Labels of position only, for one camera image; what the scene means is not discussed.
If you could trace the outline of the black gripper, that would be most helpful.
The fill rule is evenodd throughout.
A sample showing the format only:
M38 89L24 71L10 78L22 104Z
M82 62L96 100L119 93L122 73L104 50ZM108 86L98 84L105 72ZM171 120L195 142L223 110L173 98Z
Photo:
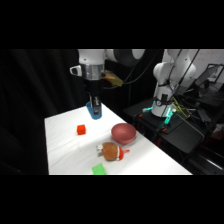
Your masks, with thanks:
M85 80L84 84L86 92L90 95L91 108L94 110L94 114L98 115L101 111L101 101L98 95L103 90L103 82L101 80Z

